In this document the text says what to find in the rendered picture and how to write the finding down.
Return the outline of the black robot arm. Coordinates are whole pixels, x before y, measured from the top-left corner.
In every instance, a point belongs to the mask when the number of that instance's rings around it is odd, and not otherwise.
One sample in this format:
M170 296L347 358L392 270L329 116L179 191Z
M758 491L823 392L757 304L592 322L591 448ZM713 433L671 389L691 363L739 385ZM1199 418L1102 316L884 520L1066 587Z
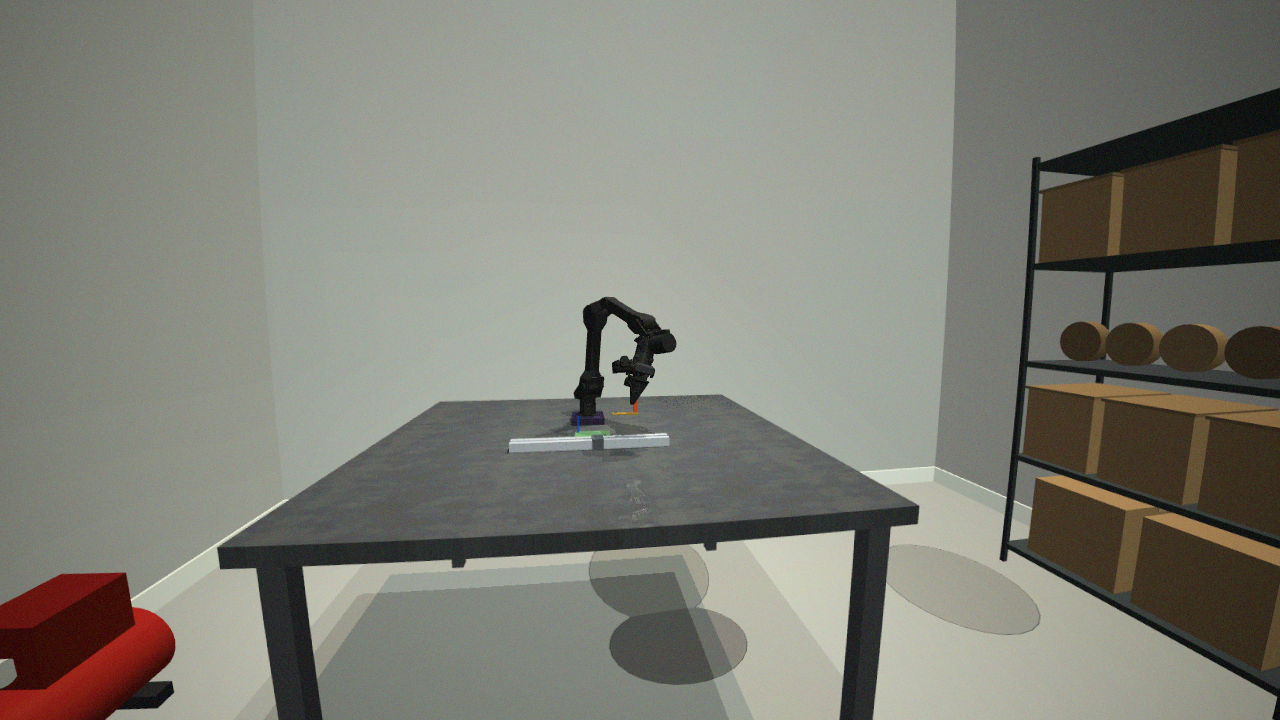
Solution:
M573 398L580 400L579 416L596 416L596 398L602 397L604 377L599 372L602 329L611 314L620 316L627 323L634 334L640 334L634 341L637 342L635 352L669 354L676 348L675 336L669 329L660 329L655 316L645 313L636 313L632 307L620 302L614 297L603 297L582 309L582 322L588 328L585 370L579 380L579 387L573 391ZM622 356L612 363L612 372L626 373L636 364L636 359L628 360ZM632 370L631 370L632 372Z

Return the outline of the light grey metal rail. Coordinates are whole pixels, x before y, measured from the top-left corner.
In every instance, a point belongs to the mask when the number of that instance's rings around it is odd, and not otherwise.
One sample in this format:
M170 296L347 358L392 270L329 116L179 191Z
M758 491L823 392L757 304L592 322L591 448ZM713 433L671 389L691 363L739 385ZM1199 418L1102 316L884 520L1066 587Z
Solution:
M639 448L669 446L669 436L591 436L544 439L509 439L509 452L552 452L573 450Z

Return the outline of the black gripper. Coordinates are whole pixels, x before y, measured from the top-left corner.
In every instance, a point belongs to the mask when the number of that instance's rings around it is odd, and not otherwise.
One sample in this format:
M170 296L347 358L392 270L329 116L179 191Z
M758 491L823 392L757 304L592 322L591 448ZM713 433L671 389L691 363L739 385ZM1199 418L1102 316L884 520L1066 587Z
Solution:
M652 366L652 363L654 361L652 354L635 352L634 357L636 359L636 364L634 364L631 369L632 372L631 370L628 372L628 374L634 375L627 375L625 379L625 386L630 387L631 405L634 405L637 401L640 395L643 395L643 391L649 384L649 380L646 380L646 378L649 375L650 378L653 378L655 373L654 366Z

